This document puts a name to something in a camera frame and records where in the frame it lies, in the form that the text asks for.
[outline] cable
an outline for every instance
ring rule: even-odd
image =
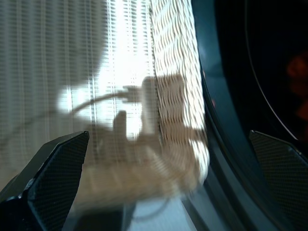
[[[167,208],[167,205],[169,204],[169,202],[170,202],[170,199],[168,198],[165,200],[162,206],[158,208],[156,211],[154,211],[153,213],[148,214],[146,216],[133,217],[132,220],[136,222],[145,222],[145,221],[151,220],[155,218],[156,216],[158,216],[159,214],[161,214]]]

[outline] carbon fiber texture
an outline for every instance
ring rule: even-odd
[[[266,181],[296,230],[308,230],[308,164],[290,144],[252,131],[249,136]]]
[[[43,230],[61,230],[73,204],[89,141],[85,132],[62,144],[28,192],[28,204]]]

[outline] sunlight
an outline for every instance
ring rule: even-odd
[[[68,114],[74,108],[89,102],[91,94],[94,99],[107,94],[117,94],[126,91],[125,86],[141,87],[144,78],[154,76],[153,56],[149,51],[150,20],[142,14],[147,10],[145,2],[132,5],[117,0],[115,4],[108,5],[108,47],[102,54],[97,75],[88,77],[88,82],[78,86],[66,86],[59,94],[58,110]],[[75,117],[89,124],[97,123],[113,129],[113,120],[120,111],[127,113],[127,138],[135,139],[142,129],[140,102],[127,103],[126,99],[113,97],[83,108]]]

